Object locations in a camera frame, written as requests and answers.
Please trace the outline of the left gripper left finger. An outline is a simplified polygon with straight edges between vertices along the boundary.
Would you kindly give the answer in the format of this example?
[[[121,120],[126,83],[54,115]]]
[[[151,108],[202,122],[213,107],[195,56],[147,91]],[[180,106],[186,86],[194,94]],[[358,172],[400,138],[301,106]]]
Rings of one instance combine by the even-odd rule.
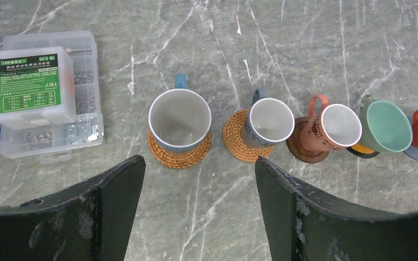
[[[63,190],[0,207],[0,260],[123,260],[145,168],[135,155]]]

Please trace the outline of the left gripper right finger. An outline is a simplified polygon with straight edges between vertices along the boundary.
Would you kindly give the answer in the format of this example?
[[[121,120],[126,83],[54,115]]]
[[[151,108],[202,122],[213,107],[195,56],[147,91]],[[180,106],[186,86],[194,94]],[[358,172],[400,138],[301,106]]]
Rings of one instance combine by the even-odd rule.
[[[255,175],[273,260],[418,260],[418,212],[348,202],[264,157]]]

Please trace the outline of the dark wooden coaster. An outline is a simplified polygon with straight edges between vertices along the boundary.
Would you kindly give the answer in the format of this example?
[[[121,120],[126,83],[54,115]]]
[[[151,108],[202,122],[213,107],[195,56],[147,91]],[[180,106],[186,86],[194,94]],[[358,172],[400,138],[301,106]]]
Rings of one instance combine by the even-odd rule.
[[[300,142],[300,131],[305,127],[307,123],[307,117],[295,118],[295,126],[293,133],[286,140],[286,144],[290,152],[299,160],[305,163],[319,163],[329,155],[329,152],[322,151],[308,151]]]

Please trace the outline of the black orange smiley coaster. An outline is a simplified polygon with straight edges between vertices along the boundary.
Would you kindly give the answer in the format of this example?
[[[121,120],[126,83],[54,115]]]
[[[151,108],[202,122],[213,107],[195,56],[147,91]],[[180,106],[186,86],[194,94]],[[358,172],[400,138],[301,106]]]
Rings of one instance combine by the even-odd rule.
[[[379,154],[379,152],[372,150],[368,147],[362,146],[359,143],[353,146],[347,147],[346,150],[350,152],[351,154],[360,158],[364,158],[364,159],[371,159],[371,158],[376,157]]]

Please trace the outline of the red white cup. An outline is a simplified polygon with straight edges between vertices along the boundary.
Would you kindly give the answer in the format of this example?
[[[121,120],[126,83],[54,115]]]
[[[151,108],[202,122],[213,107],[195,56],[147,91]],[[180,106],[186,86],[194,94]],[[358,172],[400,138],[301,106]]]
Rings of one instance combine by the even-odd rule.
[[[300,131],[302,147],[326,152],[355,145],[362,136],[357,114],[343,104],[330,104],[324,94],[314,95],[308,104],[308,120]]]

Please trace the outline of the woven rattan coaster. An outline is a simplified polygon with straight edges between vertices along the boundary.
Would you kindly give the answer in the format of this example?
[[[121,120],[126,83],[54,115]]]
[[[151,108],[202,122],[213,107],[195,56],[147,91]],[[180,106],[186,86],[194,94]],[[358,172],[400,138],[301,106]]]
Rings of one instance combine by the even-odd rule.
[[[259,156],[267,157],[274,147],[250,148],[242,139],[248,109],[242,109],[233,113],[226,121],[222,129],[222,137],[228,151],[237,159],[248,163],[254,163]]]
[[[160,147],[148,131],[147,142],[152,155],[164,166],[171,169],[186,169],[202,161],[211,147],[211,133],[209,132],[202,143],[185,153],[174,153]]]

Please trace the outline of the small white cup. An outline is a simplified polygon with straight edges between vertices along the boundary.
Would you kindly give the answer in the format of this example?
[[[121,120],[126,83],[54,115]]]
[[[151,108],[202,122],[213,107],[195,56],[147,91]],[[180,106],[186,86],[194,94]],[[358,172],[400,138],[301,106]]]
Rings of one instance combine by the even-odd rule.
[[[294,115],[289,106],[270,97],[264,87],[254,91],[251,108],[241,129],[242,140],[247,147],[275,146],[286,141],[294,127]]]

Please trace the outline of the teal green cup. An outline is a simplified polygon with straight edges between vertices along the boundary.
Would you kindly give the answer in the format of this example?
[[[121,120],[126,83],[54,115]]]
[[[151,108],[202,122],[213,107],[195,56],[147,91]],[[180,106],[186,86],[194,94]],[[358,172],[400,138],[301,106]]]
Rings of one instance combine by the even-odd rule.
[[[403,152],[412,143],[411,124],[396,104],[365,95],[360,104],[362,135],[359,145],[377,152]]]

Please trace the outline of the blue white cup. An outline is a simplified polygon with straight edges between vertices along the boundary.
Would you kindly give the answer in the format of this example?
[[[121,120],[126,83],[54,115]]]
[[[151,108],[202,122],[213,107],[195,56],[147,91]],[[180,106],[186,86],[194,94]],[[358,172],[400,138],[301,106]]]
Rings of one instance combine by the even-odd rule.
[[[211,123],[208,103],[187,88],[184,73],[176,74],[174,88],[157,96],[148,113],[152,138],[172,153],[186,153],[199,146],[210,132]]]

